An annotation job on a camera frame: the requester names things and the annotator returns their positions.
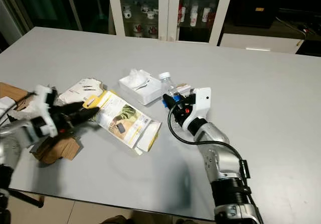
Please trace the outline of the yellow printed plastic package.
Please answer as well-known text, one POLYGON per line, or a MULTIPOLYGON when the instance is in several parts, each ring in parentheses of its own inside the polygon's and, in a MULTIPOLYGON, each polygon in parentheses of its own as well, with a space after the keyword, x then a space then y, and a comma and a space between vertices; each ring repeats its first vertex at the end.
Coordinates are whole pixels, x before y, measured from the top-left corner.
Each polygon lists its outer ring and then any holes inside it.
POLYGON ((162 126, 161 121, 147 116, 112 90, 90 96, 83 107, 98 108, 92 120, 138 155, 151 150, 162 126))

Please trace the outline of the small white brown wrapper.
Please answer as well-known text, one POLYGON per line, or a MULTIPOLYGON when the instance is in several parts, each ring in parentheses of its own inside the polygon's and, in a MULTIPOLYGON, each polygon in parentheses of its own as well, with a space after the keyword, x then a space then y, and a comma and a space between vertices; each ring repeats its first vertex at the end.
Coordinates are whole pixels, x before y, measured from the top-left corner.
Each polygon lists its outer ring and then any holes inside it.
POLYGON ((181 95, 190 95, 192 87, 189 84, 179 84, 177 87, 177 92, 181 95))

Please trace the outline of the white printed paper bag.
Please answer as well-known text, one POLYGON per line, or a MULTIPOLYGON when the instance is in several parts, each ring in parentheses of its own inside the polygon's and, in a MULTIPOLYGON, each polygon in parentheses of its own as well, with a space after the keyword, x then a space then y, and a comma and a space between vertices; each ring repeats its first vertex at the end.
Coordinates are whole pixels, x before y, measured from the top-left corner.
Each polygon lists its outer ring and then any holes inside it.
POLYGON ((80 102, 87 108, 87 100, 99 97, 106 91, 104 84, 98 79, 83 78, 76 84, 63 91, 55 100, 55 105, 66 105, 80 102))

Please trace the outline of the white square takeaway box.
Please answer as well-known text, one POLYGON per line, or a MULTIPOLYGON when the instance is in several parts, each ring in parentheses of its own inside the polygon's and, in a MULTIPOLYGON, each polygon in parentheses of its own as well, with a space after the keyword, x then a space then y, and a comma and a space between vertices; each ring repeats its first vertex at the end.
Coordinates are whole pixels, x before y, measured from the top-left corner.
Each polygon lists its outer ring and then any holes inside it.
POLYGON ((147 86, 142 87, 140 89, 131 89, 126 86, 128 75, 126 77, 122 77, 119 79, 119 85, 122 91, 130 95, 130 97, 135 98, 140 104, 148 105, 153 102, 157 98, 161 97, 163 94, 162 84, 159 79, 154 78, 150 73, 144 70, 140 70, 141 72, 145 72, 148 78, 147 86))

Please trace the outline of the brown torn cardboard piece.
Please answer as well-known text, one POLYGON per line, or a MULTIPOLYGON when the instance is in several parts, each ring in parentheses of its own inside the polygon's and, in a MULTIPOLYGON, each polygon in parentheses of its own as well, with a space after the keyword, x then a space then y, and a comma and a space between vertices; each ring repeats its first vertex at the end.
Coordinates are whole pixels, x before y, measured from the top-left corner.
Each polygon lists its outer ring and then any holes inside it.
POLYGON ((44 164, 53 164, 60 158, 73 160, 80 150, 80 144, 75 137, 56 136, 55 138, 46 138, 38 147, 34 148, 32 155, 44 164))

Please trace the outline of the crumpled white tissue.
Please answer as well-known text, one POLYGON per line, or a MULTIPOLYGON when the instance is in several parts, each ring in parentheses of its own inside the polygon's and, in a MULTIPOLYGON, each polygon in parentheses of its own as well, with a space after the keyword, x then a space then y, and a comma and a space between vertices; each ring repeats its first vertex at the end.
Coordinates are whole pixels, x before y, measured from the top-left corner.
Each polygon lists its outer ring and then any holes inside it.
POLYGON ((145 72, 137 69, 131 69, 126 86, 131 89, 140 89, 147 86, 148 78, 145 72))

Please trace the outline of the white paper sheet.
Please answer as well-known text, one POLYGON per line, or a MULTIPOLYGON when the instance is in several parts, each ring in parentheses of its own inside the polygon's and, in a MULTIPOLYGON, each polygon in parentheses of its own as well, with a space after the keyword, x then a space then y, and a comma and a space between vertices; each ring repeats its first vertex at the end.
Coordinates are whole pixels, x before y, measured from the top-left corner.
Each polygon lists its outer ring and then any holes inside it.
POLYGON ((16 107, 16 102, 13 98, 10 97, 2 97, 0 98, 0 113, 2 114, 0 126, 8 125, 10 123, 9 120, 9 110, 16 107))

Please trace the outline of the brown flat cardboard sheet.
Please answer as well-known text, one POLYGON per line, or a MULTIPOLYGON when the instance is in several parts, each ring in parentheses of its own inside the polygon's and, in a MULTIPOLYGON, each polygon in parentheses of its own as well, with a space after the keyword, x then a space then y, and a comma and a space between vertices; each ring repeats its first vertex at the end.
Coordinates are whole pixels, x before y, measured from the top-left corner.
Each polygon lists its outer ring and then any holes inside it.
POLYGON ((26 100, 21 100, 21 98, 25 97, 26 95, 28 95, 28 92, 25 89, 12 86, 5 82, 0 82, 0 98, 9 97, 18 104, 20 104, 21 102, 23 104, 29 104, 31 100, 30 97, 26 98, 26 100))

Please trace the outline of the white glass door cabinet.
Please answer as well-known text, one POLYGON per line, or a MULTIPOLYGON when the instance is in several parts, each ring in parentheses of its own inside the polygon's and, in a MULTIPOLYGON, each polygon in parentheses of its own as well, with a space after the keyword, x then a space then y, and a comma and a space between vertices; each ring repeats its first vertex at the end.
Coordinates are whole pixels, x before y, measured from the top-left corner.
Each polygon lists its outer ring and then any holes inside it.
POLYGON ((118 36, 216 46, 231 0, 110 0, 118 36))

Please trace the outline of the white low counter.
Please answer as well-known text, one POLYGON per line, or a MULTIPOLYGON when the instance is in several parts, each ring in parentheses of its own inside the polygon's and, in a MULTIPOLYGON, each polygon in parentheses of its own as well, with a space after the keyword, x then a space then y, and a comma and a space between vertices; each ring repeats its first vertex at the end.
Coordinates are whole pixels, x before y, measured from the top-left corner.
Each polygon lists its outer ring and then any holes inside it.
POLYGON ((218 43, 220 47, 234 49, 259 50, 295 54, 307 39, 255 36, 249 34, 223 33, 218 43))

